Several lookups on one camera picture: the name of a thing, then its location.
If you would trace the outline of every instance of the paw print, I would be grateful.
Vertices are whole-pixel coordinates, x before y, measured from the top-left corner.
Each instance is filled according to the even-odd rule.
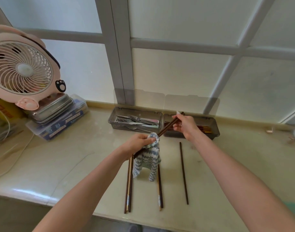
[[[34,101],[31,98],[23,97],[21,98],[16,105],[24,110],[34,111],[39,108],[38,102]]]
[[[55,81],[55,86],[61,93],[64,93],[66,91],[66,84],[63,80],[57,80]]]

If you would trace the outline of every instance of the hand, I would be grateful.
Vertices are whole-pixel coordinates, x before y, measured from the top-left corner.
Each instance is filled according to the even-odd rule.
[[[127,160],[141,150],[143,146],[148,145],[156,141],[156,138],[147,138],[147,134],[135,134],[127,140],[124,144],[121,145],[121,148],[127,155]]]
[[[173,129],[183,133],[188,141],[192,141],[194,134],[198,131],[200,132],[193,117],[183,116],[182,114],[172,116],[172,118],[175,117],[177,117],[180,121],[173,125]]]

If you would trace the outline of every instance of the fan grille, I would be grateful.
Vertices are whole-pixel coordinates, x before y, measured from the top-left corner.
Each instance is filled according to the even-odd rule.
[[[32,69],[28,76],[19,73],[18,65]],[[0,42],[0,87],[16,94],[37,94],[53,80],[49,60],[36,48],[21,42]]]

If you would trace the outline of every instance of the portable desk fan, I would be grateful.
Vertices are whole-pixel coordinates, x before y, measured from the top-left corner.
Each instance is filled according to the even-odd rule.
[[[0,25],[0,98],[25,110],[52,93],[65,92],[60,65],[39,38]]]

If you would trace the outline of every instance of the striped cloth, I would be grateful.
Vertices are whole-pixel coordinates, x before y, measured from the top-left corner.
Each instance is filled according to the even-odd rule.
[[[144,146],[143,148],[146,150],[134,159],[132,174],[135,178],[140,174],[143,167],[148,168],[150,169],[149,180],[153,182],[156,179],[157,167],[161,162],[159,157],[159,137],[156,133],[151,133],[148,138],[156,138],[156,141]]]

